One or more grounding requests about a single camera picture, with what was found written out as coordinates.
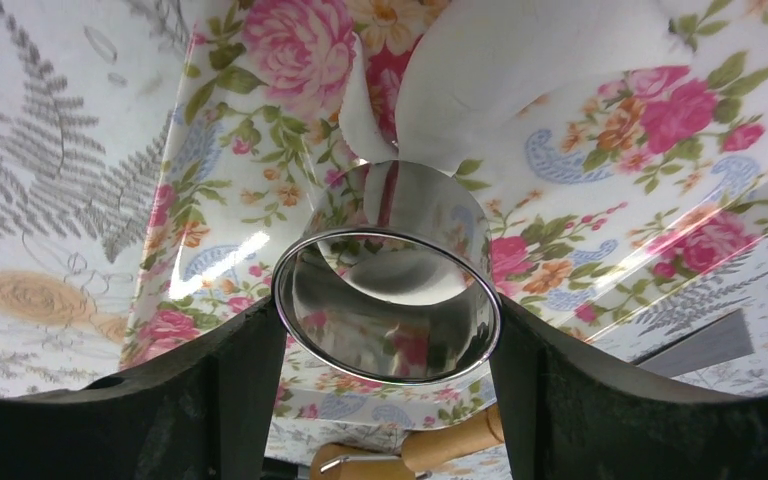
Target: orange flower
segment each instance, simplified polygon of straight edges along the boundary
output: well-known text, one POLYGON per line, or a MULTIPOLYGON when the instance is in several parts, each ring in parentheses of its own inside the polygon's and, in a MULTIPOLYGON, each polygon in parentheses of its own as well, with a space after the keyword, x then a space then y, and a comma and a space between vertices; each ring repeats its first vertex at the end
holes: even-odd
POLYGON ((275 193, 281 199, 285 207, 295 206, 299 202, 302 192, 295 183, 284 183, 275 189, 275 193))
POLYGON ((706 203, 699 205, 693 210, 687 212, 676 222, 676 230, 682 231, 695 227, 708 219, 711 215, 717 213, 720 207, 716 203, 706 203))
POLYGON ((597 145, 602 150, 621 148, 628 150, 635 140, 643 134, 640 127, 640 115, 646 107, 640 99, 629 97, 620 102, 608 120, 605 121, 605 131, 597 137, 597 145))
POLYGON ((519 113, 517 113, 517 117, 519 117, 519 118, 524 117, 526 114, 528 114, 528 111, 531 110, 531 107, 535 107, 537 105, 545 105, 547 103, 549 103, 549 94, 548 93, 544 93, 543 95, 540 95, 539 97, 534 99, 533 102, 531 102, 528 105, 522 107, 522 110, 520 110, 519 113))
POLYGON ((239 290, 237 286, 234 285, 234 282, 228 278, 223 278, 222 281, 219 282, 219 288, 225 295, 231 295, 232 293, 235 293, 239 290))
POLYGON ((681 193, 685 194, 689 192, 697 183, 699 183, 699 180, 702 180, 702 172, 698 170, 688 175, 687 178, 684 179, 684 187, 681 189, 681 193))
POLYGON ((263 170, 263 177, 267 180, 278 180, 281 178, 281 171, 277 168, 266 168, 263 170))
POLYGON ((567 136, 561 142, 561 151, 569 153, 578 148, 586 140, 586 134, 587 127, 579 127, 574 122, 570 122, 567 126, 567 136))
POLYGON ((566 259, 551 260, 543 263, 540 270, 534 273, 522 287, 523 291, 542 295, 560 284, 572 273, 572 262, 566 259))
POLYGON ((763 15, 768 10, 768 0, 749 0, 746 7, 747 15, 763 15))
POLYGON ((245 189, 240 194, 240 200, 243 202, 243 205, 254 205, 259 199, 257 198, 257 194, 249 189, 245 189))
POLYGON ((584 106, 581 107, 582 113, 585 115, 590 115, 591 113, 595 113, 599 111, 599 99, 596 97, 590 97, 587 99, 586 102, 584 102, 584 106))
POLYGON ((184 240, 184 245, 190 248, 198 247, 201 240, 210 232, 210 228, 200 222, 187 222, 178 232, 178 241, 184 240))

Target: gray fern print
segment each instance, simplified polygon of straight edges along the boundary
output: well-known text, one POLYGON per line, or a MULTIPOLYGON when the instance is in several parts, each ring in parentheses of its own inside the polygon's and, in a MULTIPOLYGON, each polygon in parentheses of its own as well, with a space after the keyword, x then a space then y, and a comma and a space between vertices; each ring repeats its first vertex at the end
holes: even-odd
POLYGON ((68 94, 67 79, 1 1, 0 20, 25 74, 21 112, 0 111, 0 238, 88 236, 103 243, 112 262, 145 232, 168 122, 144 152, 108 167, 104 146, 92 137, 98 118, 84 113, 83 98, 68 94), (11 167, 31 173, 30 183, 11 167))
POLYGON ((740 272, 754 251, 753 248, 733 257, 714 272, 696 279, 638 315, 634 323, 646 325, 640 336, 664 328, 667 335, 677 333, 691 328, 699 319, 735 308, 748 300, 749 297, 731 296, 766 277, 768 270, 737 283, 727 284, 726 277, 740 272))

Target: pink flower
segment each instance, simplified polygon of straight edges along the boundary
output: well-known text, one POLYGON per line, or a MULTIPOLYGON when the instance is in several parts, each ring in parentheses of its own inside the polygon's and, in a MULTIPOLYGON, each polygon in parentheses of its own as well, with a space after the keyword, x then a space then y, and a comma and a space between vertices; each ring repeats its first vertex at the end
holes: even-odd
POLYGON ((614 80, 613 82, 608 82, 600 86, 598 92, 599 95, 605 98, 614 98, 619 95, 621 90, 625 90, 625 88, 625 82, 622 80, 614 80))
POLYGON ((490 243, 493 282, 502 285, 508 275, 525 273, 534 264, 527 261, 528 245, 520 236, 496 238, 490 243))
POLYGON ((145 350, 143 350, 136 358, 134 358, 131 366, 136 366, 141 363, 145 363, 153 358, 156 358, 173 348, 180 345, 181 341, 174 338, 161 338, 155 342, 151 342, 145 350))
POLYGON ((688 73, 690 73, 688 67, 658 67, 635 70, 629 75, 628 83, 637 98, 653 100, 666 93, 674 83, 688 73))
POLYGON ((342 0, 257 1, 243 31, 267 96, 305 120, 340 107, 354 58, 354 22, 342 0))
POLYGON ((644 148, 632 147, 622 153, 617 164, 621 173, 637 173, 652 162, 652 154, 644 148))
POLYGON ((251 152, 251 144, 244 142, 240 137, 234 137, 234 146, 231 147, 231 151, 237 155, 245 155, 251 152))
POLYGON ((428 361, 427 335, 398 335, 393 339, 393 346, 409 365, 425 365, 428 361))
POLYGON ((676 88, 668 100, 649 102, 640 119, 649 135, 649 151, 664 153, 707 127, 716 106, 717 95, 708 90, 705 80, 691 80, 676 88))
POLYGON ((175 203, 177 194, 172 185, 161 185, 154 192, 154 204, 151 207, 151 217, 148 219, 149 227, 164 225, 169 220, 169 207, 175 203))
POLYGON ((275 392, 275 403, 272 405, 272 408, 275 408, 281 404, 281 399, 284 397, 285 393, 287 393, 287 388, 284 387, 283 382, 279 383, 278 391, 275 392))
POLYGON ((673 278, 675 276, 675 267, 670 265, 667 262, 659 262, 655 267, 652 269, 652 273, 659 277, 664 278, 673 278))
POLYGON ((240 313, 254 304, 252 297, 234 297, 228 300, 228 306, 234 313, 240 313))
POLYGON ((316 408, 316 404, 311 403, 310 405, 301 407, 299 409, 299 418, 319 418, 319 409, 316 408))
POLYGON ((180 341, 199 336, 193 317, 175 310, 158 310, 138 335, 140 340, 171 338, 180 341))
POLYGON ((452 387, 446 387, 443 390, 439 390, 434 393, 435 402, 448 402, 450 400, 457 401, 460 398, 460 393, 452 387))
POLYGON ((756 235, 745 232, 739 215, 720 210, 682 238, 676 247, 682 249, 688 268, 706 273, 756 241, 756 235))
POLYGON ((735 128, 731 135, 723 142, 724 152, 739 152, 751 147, 761 138, 765 132, 764 126, 760 123, 751 123, 741 125, 735 128))
POLYGON ((328 170, 325 172, 325 184, 326 185, 333 185, 335 187, 339 187, 343 184, 343 176, 345 175, 344 172, 341 172, 339 170, 328 170))
POLYGON ((578 308, 575 309, 575 316, 578 317, 581 321, 584 323, 591 323, 598 315, 596 314, 596 310, 593 309, 593 305, 591 304, 585 304, 580 305, 578 308))
POLYGON ((650 255, 660 255, 661 258, 667 261, 672 260, 678 255, 674 247, 679 240, 681 240, 681 237, 675 232, 660 235, 649 242, 649 245, 646 246, 646 252, 650 255))

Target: floral pattern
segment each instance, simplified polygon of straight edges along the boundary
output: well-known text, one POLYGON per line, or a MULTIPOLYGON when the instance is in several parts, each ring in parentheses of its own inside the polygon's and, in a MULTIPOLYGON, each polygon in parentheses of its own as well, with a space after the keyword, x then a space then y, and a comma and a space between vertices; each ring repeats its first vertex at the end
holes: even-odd
MULTIPOLYGON (((216 6, 191 46, 183 113, 174 128, 215 127, 221 159, 206 176, 194 174, 191 185, 182 180, 185 169, 169 169, 161 180, 172 190, 157 192, 155 210, 167 219, 153 222, 146 242, 146 258, 160 253, 143 265, 123 365, 185 341, 194 330, 204 332, 267 295, 274 261, 308 221, 323 225, 363 214, 358 202, 334 201, 340 208, 310 218, 323 186, 337 185, 349 199, 361 188, 345 176, 363 162, 337 122, 348 68, 360 60, 344 47, 351 32, 360 37, 374 114, 385 138, 395 140, 393 113, 411 52, 447 2, 323 0, 303 12, 293 1, 218 3, 221 9, 216 6), (302 34, 316 42, 300 43, 302 34), (293 63, 299 59, 316 60, 302 68, 293 63), (215 196, 198 192, 211 181, 230 183, 208 186, 215 196), (193 200, 179 227, 183 210, 175 205, 184 198, 193 200), (187 246, 190 237, 196 246, 187 246), (234 248, 196 261, 217 245, 234 248), (225 270, 212 268, 225 265, 224 258, 233 258, 225 270), (176 269, 185 273, 173 275, 176 269), (155 328, 162 333, 152 334, 155 328)), ((461 163, 455 178, 490 219, 487 248, 502 293, 570 335, 598 343, 607 327, 626 328, 644 307, 768 236, 768 155, 757 155, 768 148, 768 49, 717 43, 738 25, 759 23, 764 13, 747 15, 748 7, 737 3, 715 0, 703 5, 705 12, 675 17, 673 28, 697 48, 693 65, 622 72, 523 108, 512 130, 522 138, 548 131, 543 147, 560 152, 552 159, 581 177, 535 178, 530 165, 513 162, 499 168, 500 158, 522 156, 519 139, 477 149, 461 163), (692 15, 692 22, 682 20, 692 15), (547 102, 552 108, 543 107, 547 102)), ((339 264, 363 249, 394 247, 369 240, 332 245, 329 259, 339 264)), ((315 335, 321 319, 305 324, 315 335)), ((410 336, 401 337, 383 348, 410 360, 410 336)), ((303 420, 316 418, 317 425, 432 429, 494 401, 487 369, 432 388, 394 387, 333 371, 288 339, 273 411, 282 425, 310 425, 303 420)), ((496 454, 504 461, 503 449, 496 454)), ((446 467, 461 477, 480 470, 446 467)))

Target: shiny metal cylinder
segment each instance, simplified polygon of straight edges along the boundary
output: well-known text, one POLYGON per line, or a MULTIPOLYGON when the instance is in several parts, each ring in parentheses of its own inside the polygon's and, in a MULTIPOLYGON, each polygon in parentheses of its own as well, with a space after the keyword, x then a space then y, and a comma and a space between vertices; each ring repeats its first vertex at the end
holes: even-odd
POLYGON ((458 182, 390 161, 325 190, 279 259, 272 294, 290 334, 344 372, 422 385, 466 374, 499 338, 490 231, 458 182))

